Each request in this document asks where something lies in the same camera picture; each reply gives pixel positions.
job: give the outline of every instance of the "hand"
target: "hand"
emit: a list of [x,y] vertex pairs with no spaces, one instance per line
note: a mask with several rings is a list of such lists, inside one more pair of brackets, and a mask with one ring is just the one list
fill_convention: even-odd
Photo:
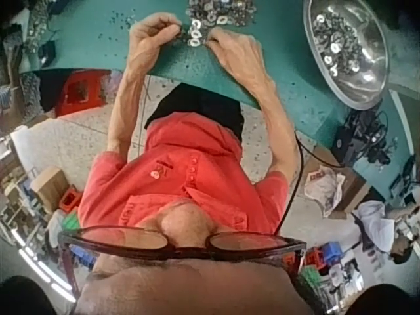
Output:
[[22,62],[22,46],[16,45],[9,51],[9,57],[7,59],[7,68],[9,69],[9,75],[19,74],[19,66]]
[[259,85],[271,81],[264,65],[261,44],[254,37],[213,28],[207,46],[222,67],[251,94],[255,94]]
[[148,73],[158,60],[160,47],[179,34],[181,25],[170,13],[155,13],[133,25],[127,67]]

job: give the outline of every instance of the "metal bowl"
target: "metal bowl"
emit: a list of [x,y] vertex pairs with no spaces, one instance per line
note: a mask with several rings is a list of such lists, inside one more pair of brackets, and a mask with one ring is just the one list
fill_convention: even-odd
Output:
[[[337,97],[356,110],[368,110],[378,104],[388,82],[389,56],[385,36],[373,11],[361,0],[304,0],[303,12],[306,36],[316,63]],[[314,21],[320,14],[329,12],[338,14],[356,31],[362,48],[357,72],[338,71],[333,77],[319,53]]]

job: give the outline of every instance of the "red polo shirt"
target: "red polo shirt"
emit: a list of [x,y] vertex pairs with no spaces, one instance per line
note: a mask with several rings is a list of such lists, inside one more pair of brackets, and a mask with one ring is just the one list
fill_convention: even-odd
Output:
[[81,226],[135,226],[167,203],[191,198],[220,224],[273,233],[284,215],[287,181],[273,172],[252,184],[241,157],[231,130],[202,115],[157,119],[134,161],[114,152],[95,159],[79,207]]

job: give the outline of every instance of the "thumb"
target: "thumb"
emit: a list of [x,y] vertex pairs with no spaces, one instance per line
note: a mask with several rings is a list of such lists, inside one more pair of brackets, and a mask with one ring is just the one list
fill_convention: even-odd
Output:
[[172,24],[163,28],[159,33],[153,36],[154,43],[156,45],[162,46],[163,44],[168,43],[179,34],[181,27],[176,24]]
[[222,67],[227,65],[226,55],[224,54],[223,48],[216,41],[207,41],[206,45],[214,52],[216,58],[219,60]]

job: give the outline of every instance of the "workbench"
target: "workbench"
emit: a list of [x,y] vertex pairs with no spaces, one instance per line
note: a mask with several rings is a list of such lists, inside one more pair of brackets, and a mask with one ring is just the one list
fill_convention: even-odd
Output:
[[[185,24],[188,0],[75,0],[54,16],[51,30],[59,32],[56,60],[50,68],[125,68],[129,32],[127,17],[141,20],[154,12],[176,14]],[[255,1],[255,23],[244,28],[229,27],[254,35],[262,44],[266,68],[277,83],[278,93],[297,130],[327,148],[331,147],[337,126],[344,123],[347,108],[327,86],[310,47],[303,26],[302,0]],[[29,56],[23,71],[39,69],[36,56]],[[216,61],[206,47],[192,48],[170,43],[151,71],[158,75],[202,87],[257,107],[255,100],[241,88]],[[398,110],[387,91],[381,109],[389,117],[387,142],[398,138],[392,162],[382,171],[366,159],[354,169],[372,186],[390,197],[389,186],[410,156],[407,137]]]

